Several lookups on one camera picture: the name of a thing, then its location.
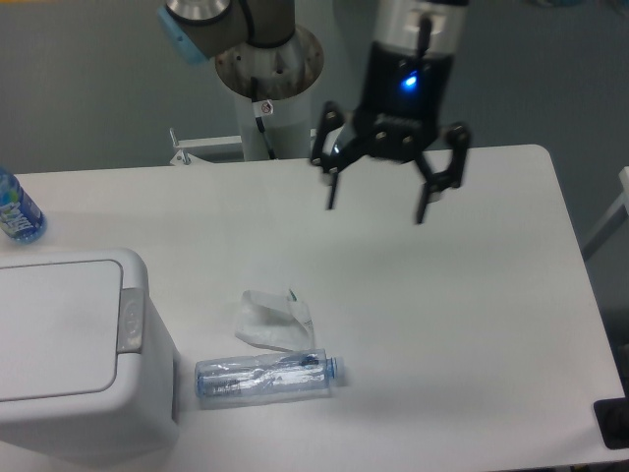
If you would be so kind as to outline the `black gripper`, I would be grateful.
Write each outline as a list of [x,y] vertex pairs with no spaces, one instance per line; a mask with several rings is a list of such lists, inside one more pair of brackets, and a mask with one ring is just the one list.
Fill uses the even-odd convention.
[[424,222],[437,195],[462,186],[472,141],[466,123],[441,129],[450,149],[450,161],[443,170],[434,172],[424,155],[439,135],[440,106],[453,63],[452,54],[404,53],[377,41],[372,44],[357,108],[345,111],[337,102],[326,101],[315,129],[310,164],[321,171],[328,187],[327,210],[334,209],[340,172],[364,156],[397,163],[415,161],[425,180],[417,224]]

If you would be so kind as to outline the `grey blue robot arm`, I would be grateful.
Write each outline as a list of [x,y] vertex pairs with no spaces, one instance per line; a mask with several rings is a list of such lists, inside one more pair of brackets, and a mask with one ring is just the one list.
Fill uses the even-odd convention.
[[[382,1],[357,107],[326,102],[309,132],[312,166],[335,188],[340,174],[368,156],[416,164],[424,178],[417,217],[462,185],[470,129],[440,126],[438,114],[468,5],[464,1]],[[250,103],[273,103],[306,89],[317,55],[291,1],[166,1],[158,18],[188,61],[213,59]]]

